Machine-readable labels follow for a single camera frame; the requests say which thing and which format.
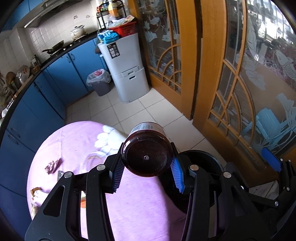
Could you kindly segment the brown glass jar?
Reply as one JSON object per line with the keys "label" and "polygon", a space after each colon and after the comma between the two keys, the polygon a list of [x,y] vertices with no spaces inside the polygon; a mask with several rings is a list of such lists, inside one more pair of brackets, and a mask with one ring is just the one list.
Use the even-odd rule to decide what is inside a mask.
{"label": "brown glass jar", "polygon": [[135,175],[154,177],[170,167],[173,148],[164,128],[158,123],[145,121],[136,125],[121,148],[125,167]]}

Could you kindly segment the grey trash bin with bag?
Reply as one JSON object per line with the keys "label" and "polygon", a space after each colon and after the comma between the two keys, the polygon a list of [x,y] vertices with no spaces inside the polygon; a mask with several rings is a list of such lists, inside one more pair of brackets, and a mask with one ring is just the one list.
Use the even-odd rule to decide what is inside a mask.
{"label": "grey trash bin with bag", "polygon": [[107,70],[99,69],[88,75],[86,84],[92,87],[99,96],[103,96],[111,90],[111,77]]}

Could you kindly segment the clear round plastic lid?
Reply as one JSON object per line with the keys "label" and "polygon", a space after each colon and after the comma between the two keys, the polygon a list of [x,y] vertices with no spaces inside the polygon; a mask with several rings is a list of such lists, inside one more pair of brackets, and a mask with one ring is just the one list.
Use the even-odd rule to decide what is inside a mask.
{"label": "clear round plastic lid", "polygon": [[97,165],[103,164],[106,158],[107,155],[101,151],[91,152],[84,160],[81,169],[84,172],[89,172],[92,168],[96,167]]}

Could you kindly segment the orange green yogurt lid wrapper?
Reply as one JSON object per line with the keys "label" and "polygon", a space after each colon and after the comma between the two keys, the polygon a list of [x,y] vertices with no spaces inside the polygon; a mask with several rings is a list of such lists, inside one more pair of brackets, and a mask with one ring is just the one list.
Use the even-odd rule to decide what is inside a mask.
{"label": "orange green yogurt lid wrapper", "polygon": [[80,207],[84,209],[86,208],[86,193],[84,191],[81,191]]}

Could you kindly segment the silver foil wrapper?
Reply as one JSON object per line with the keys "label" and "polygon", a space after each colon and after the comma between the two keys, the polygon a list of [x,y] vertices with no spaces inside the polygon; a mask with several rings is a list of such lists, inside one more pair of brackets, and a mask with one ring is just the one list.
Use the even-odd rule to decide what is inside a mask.
{"label": "silver foil wrapper", "polygon": [[57,181],[59,181],[63,177],[64,173],[65,173],[64,171],[61,171],[61,170],[58,171]]}

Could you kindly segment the gold brown candy wrapper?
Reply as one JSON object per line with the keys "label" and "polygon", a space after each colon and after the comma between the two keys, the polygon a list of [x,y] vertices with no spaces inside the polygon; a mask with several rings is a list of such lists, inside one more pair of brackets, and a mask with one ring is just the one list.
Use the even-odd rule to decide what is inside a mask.
{"label": "gold brown candy wrapper", "polygon": [[36,187],[30,190],[32,198],[38,197],[40,194],[43,193],[43,190],[40,187]]}

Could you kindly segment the wooden glass sliding door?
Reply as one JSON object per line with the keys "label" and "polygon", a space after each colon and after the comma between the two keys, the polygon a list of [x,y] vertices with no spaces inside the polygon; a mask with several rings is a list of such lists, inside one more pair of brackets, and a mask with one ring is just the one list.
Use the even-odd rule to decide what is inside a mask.
{"label": "wooden glass sliding door", "polygon": [[153,87],[251,187],[295,161],[295,1],[129,1]]}

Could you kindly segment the white tall storage cabinet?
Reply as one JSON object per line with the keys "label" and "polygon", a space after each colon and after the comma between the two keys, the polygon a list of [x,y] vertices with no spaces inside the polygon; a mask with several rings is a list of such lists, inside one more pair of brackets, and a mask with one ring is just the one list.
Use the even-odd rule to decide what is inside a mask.
{"label": "white tall storage cabinet", "polygon": [[121,101],[132,102],[149,92],[137,33],[98,47]]}

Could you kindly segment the blue packaged bag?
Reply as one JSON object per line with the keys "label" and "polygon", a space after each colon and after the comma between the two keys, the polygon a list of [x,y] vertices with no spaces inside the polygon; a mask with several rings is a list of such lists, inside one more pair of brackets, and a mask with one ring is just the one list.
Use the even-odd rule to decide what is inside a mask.
{"label": "blue packaged bag", "polygon": [[119,39],[119,34],[113,30],[105,30],[97,33],[99,41],[103,44],[112,43]]}

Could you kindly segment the steel pot lid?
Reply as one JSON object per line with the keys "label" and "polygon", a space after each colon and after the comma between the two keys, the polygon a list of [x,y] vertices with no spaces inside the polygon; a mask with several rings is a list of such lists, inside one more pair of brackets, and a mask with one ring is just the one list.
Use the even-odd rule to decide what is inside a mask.
{"label": "steel pot lid", "polygon": [[23,65],[16,73],[16,78],[23,85],[30,76],[30,68],[27,65]]}

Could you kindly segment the black frying pan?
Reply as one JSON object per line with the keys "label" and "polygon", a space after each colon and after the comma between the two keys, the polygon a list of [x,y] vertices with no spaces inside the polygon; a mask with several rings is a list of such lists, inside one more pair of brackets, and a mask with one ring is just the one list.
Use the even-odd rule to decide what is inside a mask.
{"label": "black frying pan", "polygon": [[64,41],[62,40],[58,42],[56,45],[54,45],[52,48],[44,49],[42,53],[46,52],[47,54],[52,55],[56,53],[58,50],[60,50],[61,48],[63,48],[63,45],[64,45]]}

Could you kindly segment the red plastic basket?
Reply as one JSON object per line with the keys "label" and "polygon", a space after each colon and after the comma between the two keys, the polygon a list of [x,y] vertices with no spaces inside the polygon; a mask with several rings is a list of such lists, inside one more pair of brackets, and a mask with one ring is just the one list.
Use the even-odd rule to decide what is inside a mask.
{"label": "red plastic basket", "polygon": [[129,22],[118,27],[109,28],[110,30],[116,32],[119,37],[124,38],[137,33],[137,23]]}

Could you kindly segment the white ceramic pot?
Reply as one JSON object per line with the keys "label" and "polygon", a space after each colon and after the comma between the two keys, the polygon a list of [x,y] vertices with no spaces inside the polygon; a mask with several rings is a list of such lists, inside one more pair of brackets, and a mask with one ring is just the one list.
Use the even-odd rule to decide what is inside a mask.
{"label": "white ceramic pot", "polygon": [[86,35],[84,25],[75,26],[74,29],[71,31],[71,38],[73,40],[81,38],[84,35]]}

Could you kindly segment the orange juice bottle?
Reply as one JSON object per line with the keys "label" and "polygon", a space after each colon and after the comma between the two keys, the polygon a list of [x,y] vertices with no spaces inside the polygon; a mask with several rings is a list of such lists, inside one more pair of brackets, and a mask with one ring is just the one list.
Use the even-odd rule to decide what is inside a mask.
{"label": "orange juice bottle", "polygon": [[116,1],[109,1],[108,12],[109,12],[110,16],[113,18],[119,17]]}

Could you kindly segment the steel range hood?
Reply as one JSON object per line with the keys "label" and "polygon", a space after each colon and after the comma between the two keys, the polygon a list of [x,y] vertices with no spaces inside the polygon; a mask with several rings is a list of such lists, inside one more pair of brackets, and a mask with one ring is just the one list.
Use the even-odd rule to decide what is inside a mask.
{"label": "steel range hood", "polygon": [[42,1],[24,16],[23,27],[37,28],[52,16],[78,3],[81,1]]}

